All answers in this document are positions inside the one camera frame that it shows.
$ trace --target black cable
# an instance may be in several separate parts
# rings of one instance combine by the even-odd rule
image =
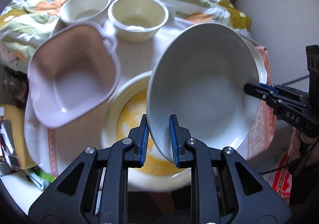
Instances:
[[[283,83],[283,84],[281,84],[281,85],[285,86],[285,85],[294,84],[294,83],[297,83],[297,82],[299,82],[299,81],[301,81],[301,80],[303,80],[303,79],[306,79],[306,78],[309,78],[309,74],[307,74],[306,76],[299,77],[299,78],[297,78],[297,79],[291,80],[291,81],[289,81],[289,82]]]
[[[319,138],[317,138],[316,142],[312,145],[312,147],[310,149],[308,149],[307,152],[303,156],[299,157],[297,160],[295,160],[295,161],[293,161],[293,162],[291,162],[289,164],[286,164],[286,165],[284,165],[282,167],[278,167],[278,168],[275,168],[275,169],[272,169],[272,170],[269,170],[269,171],[261,172],[259,174],[260,175],[269,174],[269,173],[284,169],[286,167],[289,167],[290,165],[295,164],[296,161],[301,161],[306,155],[308,155],[314,149],[314,147],[318,144],[318,142],[319,142]]]

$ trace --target finger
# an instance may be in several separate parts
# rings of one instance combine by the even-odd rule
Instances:
[[[296,160],[300,157],[300,151],[296,149],[292,143],[290,143],[289,146],[288,157],[292,160]]]
[[[291,136],[290,143],[298,150],[300,149],[301,139],[297,136],[297,130],[294,130]]]
[[[301,145],[301,139],[297,136],[297,130],[295,129],[290,139],[290,146],[288,150],[288,157],[295,160],[300,157],[299,148]]]
[[[306,144],[314,144],[317,139],[309,138],[305,134],[301,133],[301,140]]]

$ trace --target white cup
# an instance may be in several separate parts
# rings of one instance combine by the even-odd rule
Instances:
[[[93,21],[101,26],[107,18],[107,7],[111,0],[70,0],[60,12],[61,20],[67,24]]]
[[[141,42],[159,31],[167,22],[169,11],[160,0],[115,0],[108,9],[108,17],[117,36]]]

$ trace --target pink square dish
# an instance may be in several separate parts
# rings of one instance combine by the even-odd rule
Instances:
[[[115,38],[93,22],[69,26],[37,48],[28,79],[43,125],[61,127],[113,94],[120,76],[115,48]]]

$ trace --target human hand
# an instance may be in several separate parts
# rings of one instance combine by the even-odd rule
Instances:
[[[301,141],[303,141],[306,144],[314,144],[316,142],[316,139],[309,138],[305,134],[301,133],[301,137],[297,136],[297,129],[293,128],[293,134],[291,136],[290,140],[290,146],[288,151],[288,157],[290,159],[296,160],[300,157],[300,151],[299,148],[301,146]],[[319,162],[319,145],[317,144],[314,149],[311,152],[310,158],[308,162],[306,163],[306,166],[313,165],[315,163]]]

